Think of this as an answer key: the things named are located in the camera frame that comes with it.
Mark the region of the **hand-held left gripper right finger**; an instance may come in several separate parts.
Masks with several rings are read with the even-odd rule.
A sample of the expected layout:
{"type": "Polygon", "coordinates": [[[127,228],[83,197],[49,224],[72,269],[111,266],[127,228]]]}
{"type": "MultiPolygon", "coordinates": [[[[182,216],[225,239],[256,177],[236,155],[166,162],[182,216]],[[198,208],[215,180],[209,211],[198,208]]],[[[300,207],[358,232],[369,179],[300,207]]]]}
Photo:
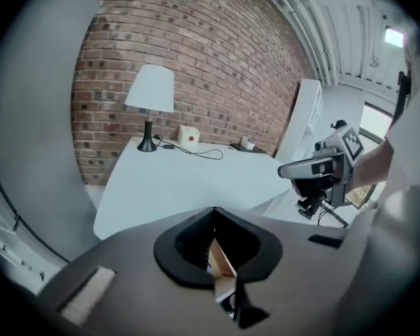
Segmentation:
{"type": "Polygon", "coordinates": [[[213,236],[237,275],[234,318],[213,307],[215,335],[334,335],[346,277],[340,249],[310,241],[344,231],[213,210],[213,236]]]}

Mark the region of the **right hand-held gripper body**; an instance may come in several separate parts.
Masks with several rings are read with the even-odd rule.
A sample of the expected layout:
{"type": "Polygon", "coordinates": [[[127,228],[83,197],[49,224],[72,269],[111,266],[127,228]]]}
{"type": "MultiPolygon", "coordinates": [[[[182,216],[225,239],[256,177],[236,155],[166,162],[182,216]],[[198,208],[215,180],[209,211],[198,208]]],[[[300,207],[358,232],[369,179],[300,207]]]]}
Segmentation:
{"type": "Polygon", "coordinates": [[[324,201],[331,206],[348,206],[347,184],[364,147],[355,129],[345,124],[326,139],[314,144],[310,158],[298,162],[301,171],[292,180],[296,193],[305,201],[324,201]]]}

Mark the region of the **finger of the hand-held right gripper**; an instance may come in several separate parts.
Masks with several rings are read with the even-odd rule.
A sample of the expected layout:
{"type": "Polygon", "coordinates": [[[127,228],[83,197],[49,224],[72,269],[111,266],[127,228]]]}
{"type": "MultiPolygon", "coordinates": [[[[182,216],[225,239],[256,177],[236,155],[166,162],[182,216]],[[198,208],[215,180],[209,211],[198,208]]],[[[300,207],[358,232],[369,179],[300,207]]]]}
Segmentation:
{"type": "Polygon", "coordinates": [[[278,175],[283,179],[316,179],[333,173],[335,159],[323,156],[284,164],[278,168],[278,175]]]}

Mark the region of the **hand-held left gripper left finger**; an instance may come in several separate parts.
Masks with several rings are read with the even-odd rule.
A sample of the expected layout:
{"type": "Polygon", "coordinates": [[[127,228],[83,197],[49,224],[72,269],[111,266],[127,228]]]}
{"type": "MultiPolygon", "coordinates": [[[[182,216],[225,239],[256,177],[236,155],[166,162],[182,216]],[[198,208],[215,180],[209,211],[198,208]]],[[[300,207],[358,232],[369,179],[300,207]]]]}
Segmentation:
{"type": "Polygon", "coordinates": [[[115,277],[80,328],[86,335],[236,335],[211,290],[184,288],[158,267],[154,243],[194,210],[118,232],[57,273],[38,298],[57,313],[98,267],[115,277]]]}

